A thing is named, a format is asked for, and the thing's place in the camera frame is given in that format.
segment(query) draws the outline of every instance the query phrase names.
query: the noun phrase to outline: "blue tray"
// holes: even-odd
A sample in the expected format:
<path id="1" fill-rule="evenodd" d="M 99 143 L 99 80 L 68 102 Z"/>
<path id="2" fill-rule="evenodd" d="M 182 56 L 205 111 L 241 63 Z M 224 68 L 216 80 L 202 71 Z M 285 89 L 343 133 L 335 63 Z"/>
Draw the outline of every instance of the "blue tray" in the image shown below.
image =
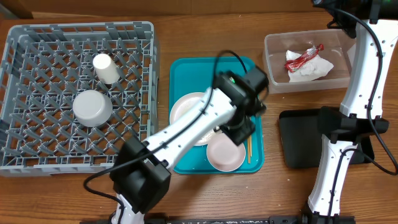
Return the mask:
<path id="1" fill-rule="evenodd" d="M 241 57 L 248 70 L 254 68 L 254 62 L 247 57 Z M 175 102 L 182 96 L 193 92 L 204 92 L 210 86 L 213 76 L 215 58 L 181 58 L 176 60 L 170 69 L 169 114 Z M 217 65 L 218 71 L 231 70 L 244 75 L 242 65 L 235 57 L 223 57 Z M 264 143 L 262 141 L 261 118 L 252 118 L 256 124 L 256 131 L 252 135 L 252 158 L 248 164 L 248 157 L 243 165 L 232 172 L 216 170 L 206 156 L 207 146 L 193 146 L 175 166 L 174 171 L 179 174 L 227 174 L 257 172 L 264 163 Z"/>

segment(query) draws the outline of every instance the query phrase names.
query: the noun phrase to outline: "crumpled paper towel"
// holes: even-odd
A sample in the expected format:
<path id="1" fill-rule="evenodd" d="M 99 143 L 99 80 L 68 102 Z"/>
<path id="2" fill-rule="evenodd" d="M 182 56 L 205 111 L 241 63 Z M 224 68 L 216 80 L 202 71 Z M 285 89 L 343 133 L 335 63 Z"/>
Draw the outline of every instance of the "crumpled paper towel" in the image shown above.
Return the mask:
<path id="1" fill-rule="evenodd" d="M 289 50 L 286 51 L 286 60 L 295 60 L 300 56 L 301 54 L 294 53 Z M 332 63 L 317 55 L 296 72 L 292 73 L 288 71 L 290 77 L 289 82 L 307 82 L 316 80 L 317 78 L 326 76 L 332 68 Z"/>

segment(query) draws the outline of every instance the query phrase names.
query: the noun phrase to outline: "dish rack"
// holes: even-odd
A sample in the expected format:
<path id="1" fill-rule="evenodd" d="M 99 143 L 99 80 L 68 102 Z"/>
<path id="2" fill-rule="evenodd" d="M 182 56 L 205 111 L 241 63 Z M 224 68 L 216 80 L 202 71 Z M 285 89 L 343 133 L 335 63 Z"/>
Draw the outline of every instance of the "dish rack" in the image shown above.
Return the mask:
<path id="1" fill-rule="evenodd" d="M 119 148 L 155 133 L 159 43 L 150 22 L 46 24 L 10 29 L 0 67 L 0 175 L 98 172 Z M 93 58 L 110 55 L 121 76 L 101 83 Z M 77 94 L 97 90 L 113 113 L 87 128 L 73 115 Z"/>

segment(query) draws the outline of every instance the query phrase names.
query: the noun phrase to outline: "clear plastic bin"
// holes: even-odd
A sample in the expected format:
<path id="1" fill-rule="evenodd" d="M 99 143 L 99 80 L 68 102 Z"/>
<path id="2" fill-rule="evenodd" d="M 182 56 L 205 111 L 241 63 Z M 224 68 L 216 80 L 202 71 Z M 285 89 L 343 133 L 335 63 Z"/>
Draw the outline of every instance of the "clear plastic bin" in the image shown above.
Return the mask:
<path id="1" fill-rule="evenodd" d="M 353 59 L 356 40 L 342 30 L 311 30 L 267 35 L 264 43 L 264 68 L 268 69 L 270 93 L 346 88 L 351 73 L 349 57 Z M 289 83 L 286 68 L 286 51 L 304 53 L 314 45 L 323 44 L 319 56 L 334 65 L 327 76 L 309 82 Z"/>

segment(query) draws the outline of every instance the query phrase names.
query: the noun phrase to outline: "red wrapped item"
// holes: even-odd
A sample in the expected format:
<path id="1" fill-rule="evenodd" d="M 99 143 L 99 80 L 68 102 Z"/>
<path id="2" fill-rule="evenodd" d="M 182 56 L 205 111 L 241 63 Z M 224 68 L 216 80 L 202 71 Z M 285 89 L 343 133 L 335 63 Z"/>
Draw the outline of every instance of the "red wrapped item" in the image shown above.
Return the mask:
<path id="1" fill-rule="evenodd" d="M 288 60 L 285 64 L 285 68 L 290 72 L 297 71 L 299 68 L 305 65 L 307 61 L 317 56 L 320 50 L 323 50 L 323 44 L 320 44 L 318 47 L 313 46 L 312 48 L 306 50 L 298 59 Z"/>

